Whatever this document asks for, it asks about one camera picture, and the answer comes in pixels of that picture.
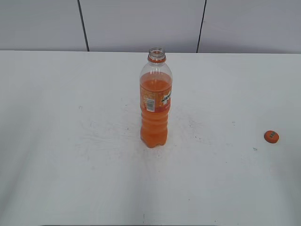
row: orange soda bottle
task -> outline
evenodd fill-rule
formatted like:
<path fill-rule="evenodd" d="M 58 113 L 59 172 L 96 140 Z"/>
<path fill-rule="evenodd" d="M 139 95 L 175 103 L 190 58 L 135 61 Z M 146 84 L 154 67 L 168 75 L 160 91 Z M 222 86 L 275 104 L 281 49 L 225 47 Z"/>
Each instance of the orange soda bottle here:
<path fill-rule="evenodd" d="M 164 145 L 167 140 L 173 76 L 165 61 L 165 51 L 162 48 L 151 48 L 148 63 L 140 75 L 140 136 L 150 148 Z"/>

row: bottle neck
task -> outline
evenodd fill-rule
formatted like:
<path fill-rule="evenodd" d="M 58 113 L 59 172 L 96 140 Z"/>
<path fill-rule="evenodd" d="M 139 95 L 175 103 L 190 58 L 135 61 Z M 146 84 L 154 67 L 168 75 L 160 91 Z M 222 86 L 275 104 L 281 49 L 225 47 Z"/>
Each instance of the bottle neck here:
<path fill-rule="evenodd" d="M 152 67 L 162 67 L 165 65 L 165 62 L 162 62 L 162 63 L 153 63 L 151 61 L 148 61 L 148 64 Z"/>

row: orange bottle cap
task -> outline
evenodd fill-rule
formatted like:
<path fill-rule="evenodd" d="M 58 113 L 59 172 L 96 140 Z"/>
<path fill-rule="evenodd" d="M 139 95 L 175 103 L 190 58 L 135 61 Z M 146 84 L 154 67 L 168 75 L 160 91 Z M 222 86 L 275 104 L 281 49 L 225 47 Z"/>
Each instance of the orange bottle cap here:
<path fill-rule="evenodd" d="M 276 143 L 279 140 L 279 135 L 275 131 L 269 130 L 264 134 L 264 139 L 269 143 Z"/>

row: table surface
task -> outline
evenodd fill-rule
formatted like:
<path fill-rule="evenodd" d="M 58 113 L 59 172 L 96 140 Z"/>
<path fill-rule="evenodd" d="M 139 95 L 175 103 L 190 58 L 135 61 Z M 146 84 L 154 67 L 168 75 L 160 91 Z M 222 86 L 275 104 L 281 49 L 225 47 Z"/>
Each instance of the table surface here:
<path fill-rule="evenodd" d="M 301 55 L 167 54 L 154 149 L 146 57 L 0 51 L 0 225 L 300 225 Z"/>

